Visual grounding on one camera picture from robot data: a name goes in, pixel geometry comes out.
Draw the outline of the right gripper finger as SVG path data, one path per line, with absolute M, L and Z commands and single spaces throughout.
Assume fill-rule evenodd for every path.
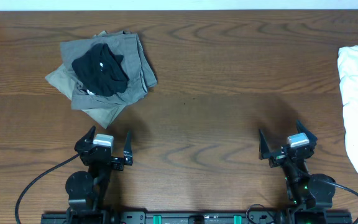
M 309 139 L 310 142 L 316 142 L 318 140 L 318 138 L 312 133 L 310 132 L 302 123 L 301 121 L 298 119 L 296 121 L 296 129 L 299 133 L 304 133 L 306 135 L 306 137 Z
M 269 159 L 278 156 L 278 151 L 270 151 L 262 130 L 259 130 L 259 159 Z

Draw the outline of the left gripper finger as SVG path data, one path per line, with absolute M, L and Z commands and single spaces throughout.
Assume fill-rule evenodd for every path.
M 125 145 L 124 145 L 124 164 L 126 166 L 131 166 L 133 165 L 133 154 L 132 154 L 132 146 L 131 146 L 131 131 L 129 131 L 127 133 L 126 136 L 126 141 L 125 141 Z
M 89 131 L 76 142 L 74 150 L 76 152 L 88 152 L 89 150 L 91 150 L 93 148 L 93 139 L 95 132 L 96 126 L 92 126 Z

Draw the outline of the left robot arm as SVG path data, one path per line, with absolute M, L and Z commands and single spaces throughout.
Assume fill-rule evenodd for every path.
M 81 215 L 98 212 L 103 205 L 111 172 L 133 165 L 131 132 L 127 133 L 122 157 L 114 157 L 113 148 L 114 137 L 97 134 L 94 126 L 76 142 L 74 150 L 88 170 L 75 172 L 66 181 L 68 203 L 73 211 Z

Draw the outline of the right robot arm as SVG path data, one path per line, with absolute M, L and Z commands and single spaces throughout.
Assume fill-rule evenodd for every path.
M 288 198 L 301 209 L 331 208 L 335 187 L 329 183 L 333 179 L 324 174 L 310 174 L 306 165 L 306 160 L 314 154 L 318 138 L 299 120 L 296 130 L 298 133 L 287 137 L 287 143 L 276 151 L 270 150 L 262 130 L 259 130 L 259 159 L 267 159 L 271 168 L 282 168 Z

